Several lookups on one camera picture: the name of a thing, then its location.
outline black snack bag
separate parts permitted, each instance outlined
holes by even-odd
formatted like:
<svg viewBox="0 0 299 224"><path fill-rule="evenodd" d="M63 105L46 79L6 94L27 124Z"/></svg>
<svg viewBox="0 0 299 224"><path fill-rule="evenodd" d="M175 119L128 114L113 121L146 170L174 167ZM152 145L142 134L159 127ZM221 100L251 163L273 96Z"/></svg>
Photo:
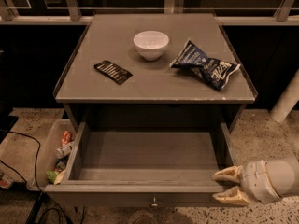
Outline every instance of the black snack bag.
<svg viewBox="0 0 299 224"><path fill-rule="evenodd" d="M95 64L94 69L119 85L132 76L132 73L110 61L102 61L101 63Z"/></svg>
<svg viewBox="0 0 299 224"><path fill-rule="evenodd" d="M211 85L216 91L221 91L229 80L229 76L240 67L240 64L228 63L215 58L209 58L199 68L191 68L198 77Z"/></svg>
<svg viewBox="0 0 299 224"><path fill-rule="evenodd" d="M170 63L171 68L192 68L199 67L206 63L208 57L197 48L192 41L185 44L183 51Z"/></svg>

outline white pole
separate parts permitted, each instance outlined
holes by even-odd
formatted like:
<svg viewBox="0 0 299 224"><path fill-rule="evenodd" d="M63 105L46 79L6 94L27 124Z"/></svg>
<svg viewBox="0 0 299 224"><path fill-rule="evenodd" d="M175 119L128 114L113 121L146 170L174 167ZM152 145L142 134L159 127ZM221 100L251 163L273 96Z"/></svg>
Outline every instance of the white pole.
<svg viewBox="0 0 299 224"><path fill-rule="evenodd" d="M286 90L270 112L270 117L276 122L282 122L299 101L299 70L295 73Z"/></svg>

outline gray tabletop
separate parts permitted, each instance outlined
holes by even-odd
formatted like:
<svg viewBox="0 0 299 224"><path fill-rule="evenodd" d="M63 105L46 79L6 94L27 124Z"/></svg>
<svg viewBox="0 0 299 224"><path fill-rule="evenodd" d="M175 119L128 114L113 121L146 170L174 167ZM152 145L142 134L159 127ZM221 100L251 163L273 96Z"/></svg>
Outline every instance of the gray tabletop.
<svg viewBox="0 0 299 224"><path fill-rule="evenodd" d="M166 33L170 43L157 61L137 53L133 37L146 30ZM84 37L64 82L56 94L61 103L236 103L254 102L249 83L238 70L220 91L193 76L170 68L191 40L209 57L236 63L211 14L98 14ZM133 76L122 85L96 72L109 60Z"/></svg>

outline drawer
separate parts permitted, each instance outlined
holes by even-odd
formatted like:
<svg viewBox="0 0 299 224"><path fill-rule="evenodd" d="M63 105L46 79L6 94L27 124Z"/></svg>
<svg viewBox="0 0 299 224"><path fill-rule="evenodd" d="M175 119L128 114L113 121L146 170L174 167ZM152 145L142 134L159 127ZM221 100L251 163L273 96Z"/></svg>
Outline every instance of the drawer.
<svg viewBox="0 0 299 224"><path fill-rule="evenodd" d="M75 206L223 206L212 194L231 184L210 177L235 163L226 124L202 129L183 122L184 127L153 127L159 126L156 122L128 127L110 120L113 127L91 128L85 119L62 183L47 185L45 191L56 202Z"/></svg>

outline floor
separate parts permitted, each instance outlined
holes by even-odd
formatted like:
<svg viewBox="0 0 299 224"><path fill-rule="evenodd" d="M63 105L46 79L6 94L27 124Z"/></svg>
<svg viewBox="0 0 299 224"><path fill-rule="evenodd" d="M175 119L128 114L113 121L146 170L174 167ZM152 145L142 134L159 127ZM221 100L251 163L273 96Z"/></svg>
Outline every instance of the floor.
<svg viewBox="0 0 299 224"><path fill-rule="evenodd" d="M52 123L60 119L62 109L15 108L11 115L19 117L12 131L33 136L43 144ZM269 117L267 110L244 110L232 133L233 146L239 164L260 159L297 155L299 150L299 111L292 111L281 123ZM10 133L0 145L0 160L17 170L26 180L33 176L37 142L27 137ZM0 163L0 170L10 175L16 185L23 182L14 171ZM0 222L25 223L37 192L19 190L13 186L0 190ZM66 223L58 213L49 211L56 207L47 199L41 206L36 223ZM299 199L285 198L280 203L252 204L247 207L229 208L99 208L86 207L78 210L62 207L73 223L135 224L135 220L148 215L154 224L177 223L299 223Z"/></svg>

